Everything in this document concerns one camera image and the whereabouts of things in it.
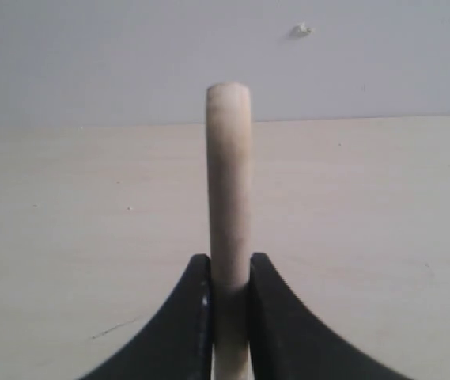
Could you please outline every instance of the wooden dowel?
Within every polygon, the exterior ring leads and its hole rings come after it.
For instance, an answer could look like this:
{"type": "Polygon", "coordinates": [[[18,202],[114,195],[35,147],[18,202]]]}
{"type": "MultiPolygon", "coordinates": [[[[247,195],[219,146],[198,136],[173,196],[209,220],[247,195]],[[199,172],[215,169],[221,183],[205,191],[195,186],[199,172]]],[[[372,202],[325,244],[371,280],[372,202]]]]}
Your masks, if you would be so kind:
{"type": "Polygon", "coordinates": [[[207,172],[216,380],[248,376],[246,290],[251,255],[251,102],[240,83],[207,90],[207,172]]]}

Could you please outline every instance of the wall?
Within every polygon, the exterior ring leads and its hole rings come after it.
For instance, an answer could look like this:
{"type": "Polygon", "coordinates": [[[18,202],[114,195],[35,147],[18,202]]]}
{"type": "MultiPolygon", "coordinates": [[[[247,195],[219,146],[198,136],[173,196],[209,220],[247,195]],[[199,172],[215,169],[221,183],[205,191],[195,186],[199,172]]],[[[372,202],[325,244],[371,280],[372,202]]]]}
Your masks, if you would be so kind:
{"type": "Polygon", "coordinates": [[[450,114],[450,0],[0,0],[0,127],[199,122],[230,79],[257,120],[450,114]]]}

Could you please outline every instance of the white wall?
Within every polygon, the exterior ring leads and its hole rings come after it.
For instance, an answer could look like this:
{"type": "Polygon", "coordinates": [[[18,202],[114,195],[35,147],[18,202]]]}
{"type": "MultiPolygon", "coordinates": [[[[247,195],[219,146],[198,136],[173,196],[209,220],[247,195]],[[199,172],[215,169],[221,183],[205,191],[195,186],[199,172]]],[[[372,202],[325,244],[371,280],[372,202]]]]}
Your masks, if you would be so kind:
{"type": "Polygon", "coordinates": [[[450,114],[450,0],[0,0],[0,127],[201,121],[230,79],[257,120],[450,114]]]}

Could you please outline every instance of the wooden stick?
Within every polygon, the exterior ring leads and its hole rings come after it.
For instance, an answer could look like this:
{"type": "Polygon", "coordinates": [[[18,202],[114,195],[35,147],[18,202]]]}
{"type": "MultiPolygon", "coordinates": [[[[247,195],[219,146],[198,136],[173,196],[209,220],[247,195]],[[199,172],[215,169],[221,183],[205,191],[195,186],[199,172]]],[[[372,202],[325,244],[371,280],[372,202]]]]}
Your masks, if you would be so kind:
{"type": "Polygon", "coordinates": [[[207,172],[216,380],[248,376],[246,290],[251,229],[251,106],[240,83],[207,90],[207,172]]]}

